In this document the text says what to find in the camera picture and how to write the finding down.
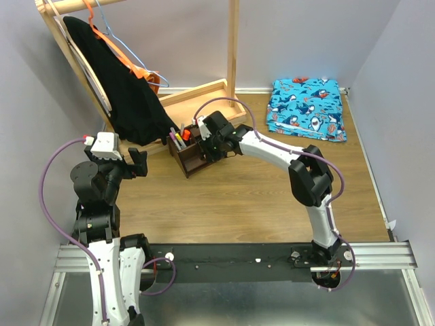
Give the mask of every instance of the gray wall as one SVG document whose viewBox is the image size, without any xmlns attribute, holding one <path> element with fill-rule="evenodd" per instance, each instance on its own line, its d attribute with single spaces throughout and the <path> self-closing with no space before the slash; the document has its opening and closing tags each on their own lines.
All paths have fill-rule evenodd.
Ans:
<svg viewBox="0 0 435 326">
<path fill-rule="evenodd" d="M 389 220 L 435 312 L 435 2 L 402 0 L 350 92 Z"/>
<path fill-rule="evenodd" d="M 29 0 L 7 1 L 0 14 L 0 324 L 38 325 L 60 236 L 43 216 L 37 184 L 60 145 L 96 132 L 101 121 Z M 52 216 L 71 229 L 76 145 L 55 161 L 46 183 Z"/>
<path fill-rule="evenodd" d="M 350 86 L 398 2 L 241 0 L 237 87 L 306 75 Z M 115 34 L 171 87 L 226 76 L 227 0 L 128 0 L 104 11 Z M 85 20 L 88 12 L 76 15 Z"/>
</svg>

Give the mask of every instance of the wooden tabletop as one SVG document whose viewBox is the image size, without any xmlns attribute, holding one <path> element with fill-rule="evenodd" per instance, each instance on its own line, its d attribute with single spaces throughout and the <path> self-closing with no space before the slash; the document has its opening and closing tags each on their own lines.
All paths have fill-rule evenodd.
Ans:
<svg viewBox="0 0 435 326">
<path fill-rule="evenodd" d="M 258 130 L 295 146 L 318 146 L 346 180 L 333 203 L 336 225 L 350 241 L 388 241 L 377 197 L 343 98 L 346 143 L 316 141 L 268 132 L 268 94 L 239 95 L 254 111 Z M 148 158 L 148 176 L 124 180 L 117 204 L 121 234 L 144 233 L 150 242 L 299 242 L 311 241 L 305 207 L 290 189 L 287 173 L 247 156 L 221 160 L 184 177 L 167 151 Z M 334 174 L 334 192 L 340 185 Z"/>
</svg>

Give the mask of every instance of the blue towel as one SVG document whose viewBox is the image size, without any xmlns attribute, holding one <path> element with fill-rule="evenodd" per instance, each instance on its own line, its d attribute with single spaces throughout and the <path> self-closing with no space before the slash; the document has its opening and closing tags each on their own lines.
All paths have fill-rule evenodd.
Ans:
<svg viewBox="0 0 435 326">
<path fill-rule="evenodd" d="M 281 79 L 267 106 L 268 130 L 280 134 L 346 141 L 338 83 L 331 79 Z"/>
</svg>

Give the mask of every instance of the wooden rack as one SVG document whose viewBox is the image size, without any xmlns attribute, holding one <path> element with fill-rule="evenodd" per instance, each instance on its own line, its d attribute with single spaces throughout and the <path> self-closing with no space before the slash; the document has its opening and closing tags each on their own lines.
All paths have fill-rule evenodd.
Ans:
<svg viewBox="0 0 435 326">
<path fill-rule="evenodd" d="M 125 0 L 99 0 L 100 5 L 108 5 Z M 92 7 L 96 7 L 95 0 L 88 0 Z M 239 0 L 228 0 L 228 62 L 227 62 L 227 78 L 213 81 L 208 84 L 197 86 L 189 90 L 178 92 L 176 94 L 164 96 L 160 98 L 164 109 L 169 117 L 180 126 L 184 123 L 186 126 L 192 123 L 194 112 L 206 101 L 215 97 L 235 96 L 235 81 L 236 81 L 236 63 L 237 63 L 237 39 L 239 32 Z M 74 73 L 79 78 L 87 93 L 92 99 L 99 114 L 103 118 L 108 131 L 113 131 L 114 128 L 110 122 L 111 106 L 107 100 L 104 89 L 101 87 L 92 68 L 87 63 L 82 53 L 75 46 L 73 41 L 68 40 L 65 32 L 62 31 L 62 26 L 56 22 L 54 17 L 57 14 L 69 14 L 79 10 L 86 9 L 86 5 L 82 0 L 62 0 L 53 2 L 54 9 L 50 2 L 46 0 L 35 0 L 36 7 L 41 14 L 44 22 L 47 24 L 54 39 L 62 50 L 63 54 L 71 65 Z M 216 101 L 204 108 L 202 114 L 209 114 L 219 110 L 233 124 L 240 124 L 246 121 L 246 112 L 244 108 L 234 101 Z M 146 150 L 150 155 L 162 151 L 166 147 L 160 141 L 155 141 L 146 146 L 122 141 L 120 145 L 121 152 L 128 155 L 127 149 L 136 147 L 139 150 Z"/>
</svg>

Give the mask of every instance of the yellow marker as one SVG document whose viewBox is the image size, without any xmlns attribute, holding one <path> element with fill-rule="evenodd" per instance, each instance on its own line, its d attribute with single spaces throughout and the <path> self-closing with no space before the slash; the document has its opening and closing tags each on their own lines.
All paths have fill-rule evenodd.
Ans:
<svg viewBox="0 0 435 326">
<path fill-rule="evenodd" d="M 186 148 L 187 147 L 186 144 L 183 142 L 183 139 L 181 139 L 181 136 L 179 135 L 179 133 L 175 134 L 175 138 L 177 138 L 181 148 Z"/>
</svg>

